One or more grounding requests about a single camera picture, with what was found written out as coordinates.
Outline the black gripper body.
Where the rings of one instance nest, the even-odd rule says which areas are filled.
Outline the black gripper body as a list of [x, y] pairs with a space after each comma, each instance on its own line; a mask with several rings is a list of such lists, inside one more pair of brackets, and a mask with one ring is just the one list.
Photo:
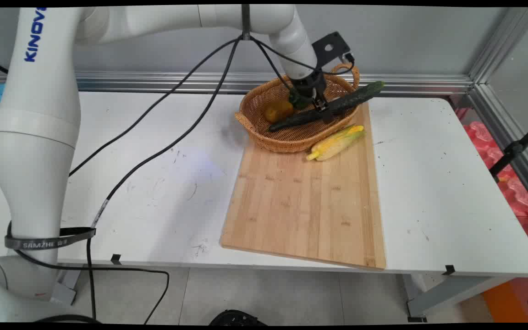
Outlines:
[[322, 71], [312, 71], [310, 75], [302, 79], [289, 77], [291, 82], [291, 94], [301, 99], [325, 99], [325, 74]]

